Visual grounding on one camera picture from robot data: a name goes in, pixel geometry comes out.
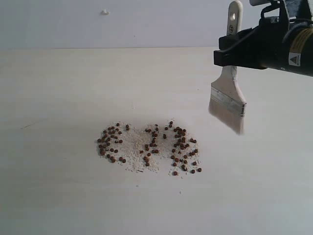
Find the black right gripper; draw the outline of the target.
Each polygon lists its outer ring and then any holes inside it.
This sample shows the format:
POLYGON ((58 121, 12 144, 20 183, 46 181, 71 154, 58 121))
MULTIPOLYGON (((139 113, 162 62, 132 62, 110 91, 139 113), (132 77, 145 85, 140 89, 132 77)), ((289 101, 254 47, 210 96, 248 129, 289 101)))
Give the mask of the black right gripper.
POLYGON ((266 7, 261 11, 259 25, 239 31, 235 35, 219 38, 219 50, 213 52, 214 65, 237 66, 243 68, 265 70, 293 70, 289 65, 289 46, 284 42, 289 32, 289 14, 286 7, 266 7), (246 35, 253 31, 250 52, 225 52, 246 35))

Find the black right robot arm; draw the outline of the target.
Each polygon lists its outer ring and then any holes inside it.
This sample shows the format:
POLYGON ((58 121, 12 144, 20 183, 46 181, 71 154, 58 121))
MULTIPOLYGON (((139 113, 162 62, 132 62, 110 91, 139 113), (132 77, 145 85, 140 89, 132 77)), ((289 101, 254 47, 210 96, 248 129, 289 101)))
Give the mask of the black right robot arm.
POLYGON ((255 28, 219 38, 214 64, 312 76, 312 17, 306 0, 273 0, 255 28))

